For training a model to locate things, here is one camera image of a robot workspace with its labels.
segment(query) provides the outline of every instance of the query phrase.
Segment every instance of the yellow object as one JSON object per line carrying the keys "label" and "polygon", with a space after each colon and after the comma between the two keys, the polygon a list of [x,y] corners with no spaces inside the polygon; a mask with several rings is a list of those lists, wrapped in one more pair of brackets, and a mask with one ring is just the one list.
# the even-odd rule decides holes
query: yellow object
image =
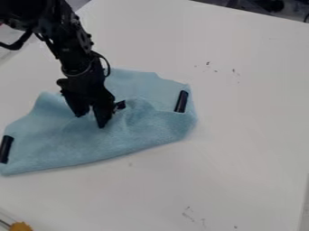
{"label": "yellow object", "polygon": [[33,231],[30,226],[24,222],[17,222],[11,225],[10,231]]}

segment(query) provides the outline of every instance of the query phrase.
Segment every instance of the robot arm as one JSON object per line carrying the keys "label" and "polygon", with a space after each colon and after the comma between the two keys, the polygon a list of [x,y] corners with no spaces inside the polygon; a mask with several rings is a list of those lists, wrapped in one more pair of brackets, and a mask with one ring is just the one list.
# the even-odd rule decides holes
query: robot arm
{"label": "robot arm", "polygon": [[[0,47],[19,50],[33,33],[45,42],[67,77],[57,84],[70,109],[80,117],[92,108],[98,127],[105,126],[116,107],[114,96],[104,87],[110,67],[91,49],[91,35],[65,0],[0,0],[0,23],[25,31],[17,42],[0,42]],[[106,69],[100,59],[107,63]]]}

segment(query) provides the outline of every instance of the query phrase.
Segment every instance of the light blue microfiber cloth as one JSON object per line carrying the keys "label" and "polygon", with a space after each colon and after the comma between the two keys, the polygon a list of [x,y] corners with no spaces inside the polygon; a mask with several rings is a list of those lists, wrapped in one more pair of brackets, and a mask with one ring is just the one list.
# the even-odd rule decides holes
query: light blue microfiber cloth
{"label": "light blue microfiber cloth", "polygon": [[[188,85],[155,73],[113,69],[107,89],[126,108],[98,129],[95,116],[77,118],[61,95],[41,93],[29,115],[10,124],[14,138],[3,175],[97,162],[179,141],[193,128],[196,115]],[[181,90],[189,92],[185,113],[174,108]]]}

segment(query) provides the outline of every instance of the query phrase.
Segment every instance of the black cable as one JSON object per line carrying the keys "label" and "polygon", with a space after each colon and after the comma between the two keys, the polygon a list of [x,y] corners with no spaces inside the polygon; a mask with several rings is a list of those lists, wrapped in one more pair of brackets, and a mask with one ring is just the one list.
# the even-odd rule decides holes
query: black cable
{"label": "black cable", "polygon": [[42,42],[44,42],[43,37],[39,33],[35,33],[35,36]]}
{"label": "black cable", "polygon": [[58,60],[59,59],[59,55],[58,55],[58,52],[56,51],[56,49],[54,48],[51,40],[43,35],[42,36],[42,39],[45,41],[46,45],[48,46],[48,48],[51,50],[51,53],[54,55],[55,59]]}
{"label": "black cable", "polygon": [[4,226],[6,226],[7,228],[9,228],[11,225],[9,225],[9,224],[7,224],[5,221],[3,221],[3,220],[0,220],[0,225],[4,225]]}
{"label": "black cable", "polygon": [[13,44],[5,44],[0,42],[0,47],[6,48],[10,51],[18,51],[23,47],[23,44],[29,40],[33,32],[31,30],[26,31],[16,42]]}
{"label": "black cable", "polygon": [[97,55],[99,58],[101,58],[103,61],[106,62],[107,66],[108,66],[108,67],[107,67],[108,73],[105,75],[105,77],[108,77],[108,76],[110,75],[110,71],[111,71],[111,68],[110,68],[110,64],[109,64],[109,62],[108,62],[108,59],[105,58],[103,55],[101,55],[101,54],[95,52],[95,51],[92,51],[92,52],[93,52],[95,55]]}
{"label": "black cable", "polygon": [[309,18],[309,13],[304,17],[304,23],[307,23],[308,18]]}

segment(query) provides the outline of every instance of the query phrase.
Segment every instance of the white table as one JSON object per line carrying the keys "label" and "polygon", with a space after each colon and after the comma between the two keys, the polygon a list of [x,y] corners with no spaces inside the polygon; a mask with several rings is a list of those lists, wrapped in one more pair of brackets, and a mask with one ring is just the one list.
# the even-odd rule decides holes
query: white table
{"label": "white table", "polygon": [[[80,15],[114,67],[189,83],[200,121],[179,143],[0,178],[0,207],[38,231],[298,228],[309,172],[308,24],[186,0],[93,0]],[[41,43],[0,73],[2,131],[62,76]]]}

